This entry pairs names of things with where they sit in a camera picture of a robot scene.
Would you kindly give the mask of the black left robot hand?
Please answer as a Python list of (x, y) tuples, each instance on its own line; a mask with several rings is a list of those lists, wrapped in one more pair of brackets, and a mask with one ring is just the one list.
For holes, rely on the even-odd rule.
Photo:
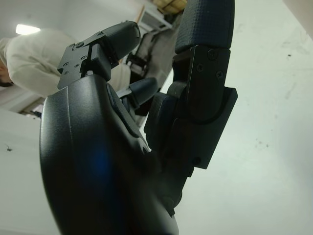
[(124, 22), (69, 45), (44, 103), (40, 163), (63, 235), (177, 235), (175, 207), (206, 169), (238, 94), (226, 87), (232, 0), (190, 0), (167, 93), (154, 79), (116, 92), (112, 68), (140, 40)]

